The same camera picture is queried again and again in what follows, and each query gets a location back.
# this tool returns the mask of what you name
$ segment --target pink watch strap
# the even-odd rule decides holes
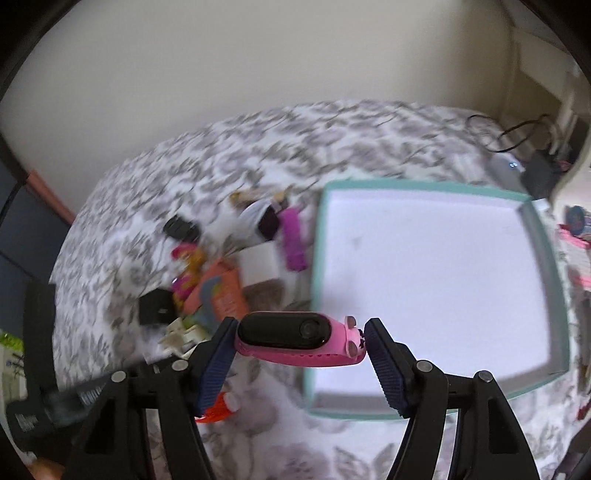
[[[314,350],[291,350],[248,345],[236,335],[235,348],[244,356],[254,356],[276,364],[295,367],[341,367],[358,364],[365,357],[365,340],[353,317],[345,324],[330,317],[332,331],[329,340]]]

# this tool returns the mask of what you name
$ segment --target black tracker screen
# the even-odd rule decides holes
[[[256,312],[238,324],[238,337],[253,346],[313,350],[330,338],[329,320],[312,312]]]

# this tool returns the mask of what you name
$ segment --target purple lighter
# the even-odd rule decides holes
[[[308,268],[304,245],[300,236],[300,219],[295,208],[286,208],[279,213],[283,226],[283,248],[287,259],[287,269],[299,272]]]

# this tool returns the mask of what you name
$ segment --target floral bedspread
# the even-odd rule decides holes
[[[321,102],[241,115],[165,141],[109,171],[72,226],[53,272],[54,360],[60,386],[163,355],[161,330],[140,327],[137,299],[178,273],[162,233],[179,213],[204,227],[211,258],[231,248],[236,215],[228,195],[245,187],[289,190],[306,227],[309,254],[319,197],[336,179],[395,177],[494,185],[490,154],[466,131],[472,112],[402,102]],[[483,135],[497,133],[488,124]],[[545,219],[554,235],[555,225]],[[567,278],[565,256],[558,264]],[[511,401],[541,476],[550,478],[582,426],[580,339],[569,304],[569,373]],[[220,480],[383,479],[406,422],[319,419],[303,409],[301,371],[237,359],[227,381],[242,408],[201,429]],[[455,416],[447,417],[436,478],[446,478]],[[157,416],[150,444],[158,478],[169,478]]]

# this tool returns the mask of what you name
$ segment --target pink object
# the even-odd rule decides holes
[[[329,340],[315,350],[291,350],[254,346],[244,343],[236,335],[234,346],[244,356],[254,356],[276,364],[295,367],[341,367],[358,364],[365,357],[365,340],[356,327],[354,317],[346,317],[345,322],[337,322],[324,316],[332,328]]]
[[[295,208],[286,208],[279,213],[283,227],[283,248],[287,259],[287,269],[299,272],[308,268],[304,245],[300,236],[300,219]]]
[[[196,248],[197,246],[195,244],[183,243],[177,247],[174,247],[173,251],[170,252],[170,255],[175,260],[178,260],[179,258],[188,257],[195,251]]]
[[[184,273],[173,280],[173,292],[176,293],[180,300],[184,301],[189,295],[191,295],[191,292],[195,289],[198,283],[199,282],[194,275]]]
[[[569,276],[572,282],[591,291],[591,244],[572,236],[565,228],[560,228],[560,238],[567,242],[569,255]]]

